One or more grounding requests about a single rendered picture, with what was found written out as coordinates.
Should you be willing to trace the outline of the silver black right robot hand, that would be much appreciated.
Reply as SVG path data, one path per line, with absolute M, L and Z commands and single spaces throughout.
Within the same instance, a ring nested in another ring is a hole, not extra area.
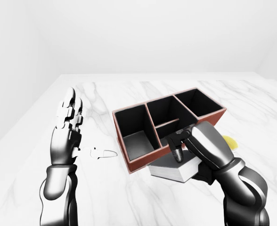
M 166 140 L 176 162 L 183 162 L 182 144 L 202 161 L 193 179 L 209 185 L 215 181 L 212 173 L 223 169 L 235 158 L 223 136 L 207 121 L 169 134 Z

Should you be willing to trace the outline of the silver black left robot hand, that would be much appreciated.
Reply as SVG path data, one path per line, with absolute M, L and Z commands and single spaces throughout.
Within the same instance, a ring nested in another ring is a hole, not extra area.
M 74 164 L 80 151 L 82 107 L 81 98 L 76 97 L 74 88 L 69 87 L 57 109 L 57 123 L 50 143 L 51 164 Z

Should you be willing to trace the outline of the grey book with white pages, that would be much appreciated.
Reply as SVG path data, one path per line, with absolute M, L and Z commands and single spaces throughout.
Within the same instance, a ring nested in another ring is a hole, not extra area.
M 176 162 L 172 153 L 169 153 L 148 165 L 152 176 L 186 182 L 198 173 L 198 165 L 202 162 L 186 147 L 183 148 L 184 159 Z

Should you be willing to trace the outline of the red-brown desk caddy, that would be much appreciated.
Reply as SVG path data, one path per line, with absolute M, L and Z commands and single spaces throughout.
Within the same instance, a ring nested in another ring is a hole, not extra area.
M 225 106 L 199 88 L 113 111 L 117 141 L 128 172 L 170 153 L 167 135 L 202 121 L 215 125 L 225 111 Z

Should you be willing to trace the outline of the yellow round object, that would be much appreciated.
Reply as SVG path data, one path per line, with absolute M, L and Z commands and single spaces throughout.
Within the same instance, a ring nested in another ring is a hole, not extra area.
M 223 135 L 222 137 L 224 138 L 224 140 L 228 144 L 231 151 L 235 152 L 236 149 L 238 148 L 238 143 L 233 138 L 231 138 L 230 136 Z

